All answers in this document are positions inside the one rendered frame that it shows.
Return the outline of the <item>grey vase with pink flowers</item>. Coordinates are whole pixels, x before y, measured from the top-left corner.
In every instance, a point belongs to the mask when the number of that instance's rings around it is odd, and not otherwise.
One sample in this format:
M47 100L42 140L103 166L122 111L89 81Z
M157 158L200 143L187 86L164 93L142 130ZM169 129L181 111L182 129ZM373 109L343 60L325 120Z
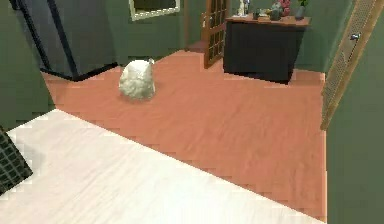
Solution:
M278 21L290 14L290 0L276 0L271 6L270 19Z

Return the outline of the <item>white fluffy floor cushion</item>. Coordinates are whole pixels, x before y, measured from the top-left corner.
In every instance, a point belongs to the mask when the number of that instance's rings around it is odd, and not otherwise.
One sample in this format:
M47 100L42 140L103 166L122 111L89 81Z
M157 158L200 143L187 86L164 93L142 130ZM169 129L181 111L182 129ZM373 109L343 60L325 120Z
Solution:
M148 99L155 94L152 66L155 61L133 60L123 69L119 79L119 91L131 99Z

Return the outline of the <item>brown wooden glass-pane door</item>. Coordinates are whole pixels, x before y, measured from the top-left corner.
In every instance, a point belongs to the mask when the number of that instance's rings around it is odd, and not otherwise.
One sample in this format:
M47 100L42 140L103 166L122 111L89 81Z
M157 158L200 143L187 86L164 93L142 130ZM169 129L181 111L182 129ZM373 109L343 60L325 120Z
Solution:
M228 16L228 0L206 0L202 35L204 68L210 68L224 53L225 22Z

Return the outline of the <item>black cabinet with wooden top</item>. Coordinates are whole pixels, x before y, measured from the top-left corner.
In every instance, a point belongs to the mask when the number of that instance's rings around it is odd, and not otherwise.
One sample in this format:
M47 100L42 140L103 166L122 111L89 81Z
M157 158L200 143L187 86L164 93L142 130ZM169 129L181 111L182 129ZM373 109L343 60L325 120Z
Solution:
M278 21L252 15L227 18L224 71L288 84L310 21L310 17L297 20L294 16Z

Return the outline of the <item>dark grey black-framed wardrobe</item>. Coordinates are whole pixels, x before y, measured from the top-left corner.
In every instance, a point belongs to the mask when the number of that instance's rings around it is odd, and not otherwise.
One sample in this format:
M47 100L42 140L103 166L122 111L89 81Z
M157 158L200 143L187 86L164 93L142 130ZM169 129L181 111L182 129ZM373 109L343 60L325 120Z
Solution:
M40 71L83 81L117 66L105 0L8 0Z

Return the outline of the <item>grey pot with green plant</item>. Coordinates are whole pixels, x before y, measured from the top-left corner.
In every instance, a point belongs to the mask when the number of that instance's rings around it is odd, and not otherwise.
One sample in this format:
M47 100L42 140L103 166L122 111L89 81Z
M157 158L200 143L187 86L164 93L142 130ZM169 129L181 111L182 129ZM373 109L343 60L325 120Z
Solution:
M299 2L299 8L296 11L295 19L302 20L304 18L305 9L309 3L309 0L298 0L298 2Z

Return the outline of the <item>tan perforated room door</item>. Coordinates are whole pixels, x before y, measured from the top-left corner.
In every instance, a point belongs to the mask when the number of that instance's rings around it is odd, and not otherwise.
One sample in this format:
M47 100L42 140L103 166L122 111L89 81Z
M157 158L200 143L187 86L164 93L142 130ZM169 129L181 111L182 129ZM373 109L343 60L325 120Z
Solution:
M330 124L383 8L384 0L354 0L354 8L332 65L326 74L322 90L320 128L323 131L326 131ZM359 40L350 40L351 34L354 33L361 34Z

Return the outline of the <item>white framed wall picture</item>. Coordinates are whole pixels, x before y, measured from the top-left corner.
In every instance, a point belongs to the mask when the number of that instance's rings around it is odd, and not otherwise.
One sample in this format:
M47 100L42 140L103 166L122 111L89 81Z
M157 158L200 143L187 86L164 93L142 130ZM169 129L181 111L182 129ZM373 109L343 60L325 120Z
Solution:
M128 0L133 21L177 13L181 0Z

